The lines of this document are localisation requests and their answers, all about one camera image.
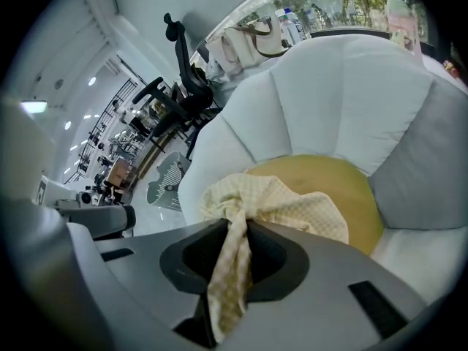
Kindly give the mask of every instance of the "yellow cushion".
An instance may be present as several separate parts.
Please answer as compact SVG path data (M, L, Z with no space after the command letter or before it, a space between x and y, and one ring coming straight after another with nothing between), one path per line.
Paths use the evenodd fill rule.
M351 163L326 156L285 156L247 172L276 176L298 194L327 194L348 224L350 246L370 254L383 233L383 223L367 178Z

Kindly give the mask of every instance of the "gray plastic device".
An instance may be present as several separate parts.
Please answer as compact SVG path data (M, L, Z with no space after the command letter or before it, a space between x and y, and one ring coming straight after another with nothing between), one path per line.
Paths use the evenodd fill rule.
M248 310L216 345L203 290L225 220L96 242L83 225L30 202L9 203L4 217L26 292L86 349L393 350L434 311L348 245L250 222Z
M78 209L57 208L66 222L88 228L93 239L130 230L137 221L131 205L108 205Z

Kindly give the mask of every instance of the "bag handle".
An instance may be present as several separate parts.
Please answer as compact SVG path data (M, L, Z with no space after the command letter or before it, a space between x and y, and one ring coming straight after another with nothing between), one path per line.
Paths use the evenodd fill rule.
M252 44L254 45L254 48L257 50L257 52L262 55L263 57L267 57L269 59L273 59L275 57L281 57L283 56L288 50L283 50L282 52L278 53L264 53L261 50L258 49L257 47L257 35L260 35L261 37L267 37L268 35L271 34L273 30L273 26L271 25L271 18L267 20L267 25L270 31L259 31L256 30L254 25L250 24L247 27L245 26L233 26L233 29L245 32L246 34L250 35L252 38Z

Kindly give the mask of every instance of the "black slot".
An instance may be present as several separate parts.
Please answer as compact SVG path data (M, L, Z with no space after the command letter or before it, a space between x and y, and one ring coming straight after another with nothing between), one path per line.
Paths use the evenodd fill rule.
M105 262L107 262L115 259L120 259L121 257L126 257L130 254L133 254L133 251L131 249L116 249L114 251L101 253L101 257Z
M255 227L248 227L247 238L252 252L252 283L256 284L283 268L287 258L286 249Z
M227 223L212 227L209 233L185 247L182 251L182 261L188 268L210 282L226 235Z
M358 282L348 287L383 339L408 323L371 282Z
M173 329L177 334L206 348L215 348L217 343L211 330L208 299L201 295L195 314L185 319Z

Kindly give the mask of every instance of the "ceiling light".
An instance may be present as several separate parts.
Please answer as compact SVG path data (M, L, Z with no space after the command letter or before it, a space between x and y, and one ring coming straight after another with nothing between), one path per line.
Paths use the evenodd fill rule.
M21 107L30 114L42 113L47 108L47 102L26 101L21 103Z

